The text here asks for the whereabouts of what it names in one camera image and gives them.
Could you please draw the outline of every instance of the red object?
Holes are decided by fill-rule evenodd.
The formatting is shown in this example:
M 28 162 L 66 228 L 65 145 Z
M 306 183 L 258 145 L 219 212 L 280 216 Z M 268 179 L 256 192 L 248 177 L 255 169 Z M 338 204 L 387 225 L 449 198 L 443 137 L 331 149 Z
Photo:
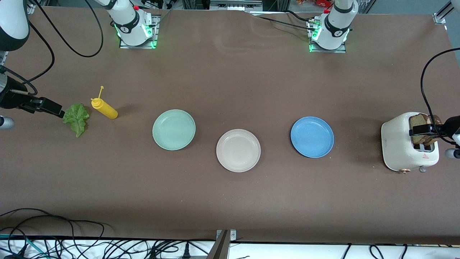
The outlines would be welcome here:
M 322 7 L 325 7 L 325 8 L 328 8 L 329 6 L 331 6 L 331 2 L 329 2 L 328 0 L 316 0 L 315 2 L 316 5 L 319 5 L 319 6 L 322 6 Z

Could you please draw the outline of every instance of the yellow mustard bottle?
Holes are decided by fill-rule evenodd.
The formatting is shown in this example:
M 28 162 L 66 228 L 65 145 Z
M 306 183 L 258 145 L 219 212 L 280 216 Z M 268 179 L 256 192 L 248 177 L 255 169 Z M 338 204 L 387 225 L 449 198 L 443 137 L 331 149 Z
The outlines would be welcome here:
M 104 89 L 104 86 L 101 86 L 101 91 L 99 92 L 99 96 L 97 98 L 91 98 L 91 105 L 94 109 L 98 110 L 109 119 L 115 119 L 118 116 L 118 112 L 101 99 L 102 89 Z

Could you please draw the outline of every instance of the tabletop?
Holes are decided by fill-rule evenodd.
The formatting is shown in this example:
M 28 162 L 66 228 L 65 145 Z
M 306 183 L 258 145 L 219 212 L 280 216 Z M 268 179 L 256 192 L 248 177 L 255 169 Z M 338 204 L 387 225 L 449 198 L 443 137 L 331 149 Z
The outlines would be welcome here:
M 77 51 L 97 50 L 89 9 L 45 10 Z M 0 212 L 37 207 L 102 221 L 112 237 L 215 238 L 216 229 L 237 229 L 245 241 L 460 241 L 459 162 L 441 156 L 425 174 L 402 175 L 382 159 L 382 123 L 427 111 L 421 71 L 451 48 L 430 16 L 357 15 L 347 53 L 331 54 L 310 53 L 302 29 L 239 11 L 171 11 L 157 49 L 119 49 L 108 13 L 96 13 L 104 45 L 90 59 L 71 52 L 38 9 L 30 17 L 56 54 L 54 67 L 34 81 L 38 96 L 64 109 L 81 102 L 90 118 L 76 138 L 55 116 L 0 111 L 16 121 L 0 132 Z M 270 17 L 302 25 L 287 14 Z M 31 32 L 5 65 L 30 78 L 50 60 Z M 442 120 L 458 115 L 454 54 L 437 58 L 425 77 L 433 112 Z M 115 120 L 91 108 L 101 85 L 119 112 Z M 193 141 L 178 151 L 152 138 L 153 122 L 170 109 L 196 123 Z M 324 119 L 334 132 L 325 157 L 306 158 L 290 142 L 292 125 L 305 116 Z M 217 141 L 232 129 L 260 141 L 260 160 L 244 173 L 227 171 L 216 157 Z M 440 143 L 441 152 L 448 147 Z M 2 219 L 0 227 L 25 216 Z M 54 221 L 29 227 L 70 234 Z

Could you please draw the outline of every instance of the plate rim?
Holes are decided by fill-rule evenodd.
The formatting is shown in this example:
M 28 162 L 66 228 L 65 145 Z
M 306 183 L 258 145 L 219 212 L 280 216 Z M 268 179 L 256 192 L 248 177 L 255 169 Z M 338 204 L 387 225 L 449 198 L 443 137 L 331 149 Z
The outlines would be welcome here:
M 308 119 L 308 118 L 315 118 L 315 119 L 319 119 L 320 121 L 322 121 L 323 123 L 325 123 L 328 127 L 328 129 L 330 130 L 330 133 L 331 133 L 331 136 L 332 136 L 332 142 L 331 142 L 331 147 L 329 148 L 329 150 L 322 156 L 308 156 L 304 153 L 302 153 L 300 150 L 297 149 L 297 147 L 294 145 L 294 141 L 293 141 L 293 130 L 294 130 L 294 127 L 295 125 L 300 121 L 300 120 L 303 120 L 303 119 Z M 331 152 L 332 148 L 334 147 L 334 142 L 335 142 L 335 137 L 334 137 L 334 131 L 332 130 L 331 126 L 323 119 L 319 118 L 319 117 L 315 117 L 315 116 L 305 116 L 305 117 L 302 117 L 300 119 L 298 119 L 293 125 L 292 125 L 292 128 L 291 128 L 291 144 L 292 146 L 294 146 L 295 150 L 297 150 L 297 152 L 305 157 L 308 157 L 308 158 L 321 158 L 327 154 L 329 154 L 329 152 Z
M 246 134 L 249 133 L 249 135 L 251 135 L 251 136 L 254 137 L 254 139 L 257 141 L 257 145 L 256 145 L 256 146 L 257 146 L 257 151 L 258 151 L 259 155 L 258 155 L 257 159 L 255 160 L 254 164 L 253 164 L 250 168 L 248 168 L 248 169 L 246 169 L 246 170 L 243 170 L 243 171 L 234 171 L 234 170 L 229 169 L 227 166 L 225 166 L 225 165 L 222 163 L 222 161 L 221 161 L 220 158 L 219 158 L 218 148 L 219 148 L 219 143 L 221 142 L 221 140 L 223 139 L 223 137 L 224 137 L 225 135 L 231 133 L 232 131 L 240 131 L 240 130 L 242 130 L 242 131 L 243 131 L 244 133 L 246 133 Z M 216 144 L 216 156 L 217 156 L 217 160 L 219 161 L 220 165 L 223 166 L 226 170 L 228 170 L 228 171 L 230 171 L 230 172 L 234 172 L 234 173 L 243 173 L 243 172 L 246 172 L 246 171 L 251 170 L 251 169 L 254 168 L 254 167 L 257 165 L 257 163 L 259 162 L 260 156 L 261 156 L 261 155 L 262 155 L 262 147 L 261 147 L 261 145 L 260 145 L 259 139 L 258 139 L 258 138 L 256 137 L 256 135 L 254 135 L 251 131 L 246 130 L 246 129 L 231 129 L 231 130 L 229 130 L 229 131 L 223 133 L 222 136 L 220 136 L 220 138 L 219 138 L 219 140 L 217 141 L 217 144 Z
M 155 134 L 154 134 L 155 124 L 157 123 L 158 119 L 159 119 L 161 116 L 163 116 L 165 113 L 168 113 L 168 112 L 181 112 L 181 113 L 184 113 L 184 114 L 185 114 L 186 116 L 188 116 L 188 117 L 192 120 L 192 122 L 193 122 L 193 134 L 192 134 L 192 136 L 191 136 L 191 138 L 190 138 L 190 141 L 188 141 L 188 143 L 185 144 L 183 147 L 176 148 L 176 149 L 165 148 L 164 146 L 160 145 L 160 144 L 158 143 L 158 141 L 155 139 Z M 155 119 L 155 121 L 153 122 L 153 126 L 152 126 L 152 138 L 153 138 L 153 140 L 155 141 L 155 143 L 156 143 L 159 147 L 161 147 L 161 148 L 163 148 L 163 149 L 165 149 L 165 150 L 168 150 L 168 151 L 176 151 L 176 150 L 180 150 L 180 149 L 182 149 L 182 148 L 188 146 L 188 145 L 192 142 L 192 140 L 194 139 L 195 134 L 196 134 L 196 124 L 195 124 L 195 120 L 193 119 L 193 117 L 192 117 L 188 112 L 186 112 L 186 111 L 184 111 L 184 110 L 180 110 L 180 109 L 171 109 L 171 110 L 164 111 L 162 114 L 160 114 L 160 115 Z

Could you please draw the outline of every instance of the green lettuce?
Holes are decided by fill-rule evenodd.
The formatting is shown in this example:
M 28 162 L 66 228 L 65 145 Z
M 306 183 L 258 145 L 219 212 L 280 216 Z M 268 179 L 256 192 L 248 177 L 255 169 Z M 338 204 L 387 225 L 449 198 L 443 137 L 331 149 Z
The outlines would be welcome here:
M 70 123 L 70 129 L 77 134 L 77 138 L 85 132 L 85 120 L 89 114 L 81 103 L 72 104 L 69 109 L 65 110 L 62 122 Z

